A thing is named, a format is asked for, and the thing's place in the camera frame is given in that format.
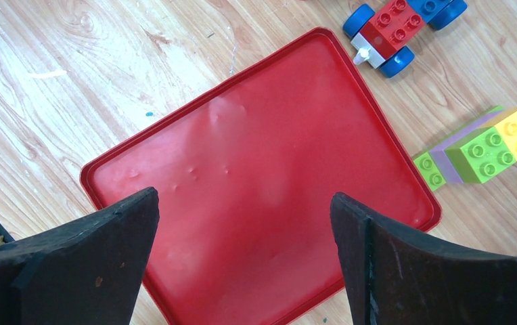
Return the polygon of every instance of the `blue wheel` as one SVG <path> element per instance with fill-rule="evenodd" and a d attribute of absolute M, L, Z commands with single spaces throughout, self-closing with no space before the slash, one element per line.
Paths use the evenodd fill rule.
<path fill-rule="evenodd" d="M 453 22 L 459 15 L 468 8 L 468 4 L 464 0 L 454 0 L 450 2 L 446 8 L 442 9 L 430 21 L 430 26 L 435 30 L 440 30 Z"/>
<path fill-rule="evenodd" d="M 412 50 L 410 50 L 408 46 L 404 46 L 398 53 L 383 63 L 380 66 L 380 70 L 384 73 L 386 78 L 392 78 L 409 66 L 412 60 L 414 60 L 414 57 Z"/>
<path fill-rule="evenodd" d="M 374 10 L 364 3 L 346 20 L 342 25 L 342 30 L 348 35 L 349 39 L 352 39 L 374 14 Z"/>

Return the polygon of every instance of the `tray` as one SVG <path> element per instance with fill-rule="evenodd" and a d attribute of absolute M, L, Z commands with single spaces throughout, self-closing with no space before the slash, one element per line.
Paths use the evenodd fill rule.
<path fill-rule="evenodd" d="M 143 283 L 172 325 L 287 324 L 343 288 L 336 192 L 424 231 L 441 214 L 324 28 L 96 158 L 81 183 L 98 209 L 159 191 Z"/>

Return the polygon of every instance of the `toy car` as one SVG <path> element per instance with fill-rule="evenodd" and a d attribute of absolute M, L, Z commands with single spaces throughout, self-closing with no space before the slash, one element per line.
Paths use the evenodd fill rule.
<path fill-rule="evenodd" d="M 464 0 L 392 0 L 375 14 L 369 5 L 363 4 L 342 29 L 358 50 L 354 63 L 368 61 L 391 78 L 414 59 L 406 44 L 422 27 L 429 24 L 440 30 L 467 8 Z"/>

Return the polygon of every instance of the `wooden surface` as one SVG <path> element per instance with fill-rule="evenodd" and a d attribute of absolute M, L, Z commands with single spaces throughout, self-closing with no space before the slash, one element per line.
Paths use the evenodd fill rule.
<path fill-rule="evenodd" d="M 93 211 L 85 163 L 316 26 L 353 53 L 340 29 L 359 4 L 0 0 L 0 220 L 23 238 Z M 517 106 L 517 0 L 469 4 L 409 44 L 417 58 L 401 76 L 360 68 L 410 154 L 491 106 Z M 517 255 L 517 163 L 436 196 L 444 213 L 431 234 Z M 296 324 L 348 324 L 347 306 L 341 292 Z M 144 290 L 133 323 L 164 324 Z"/>

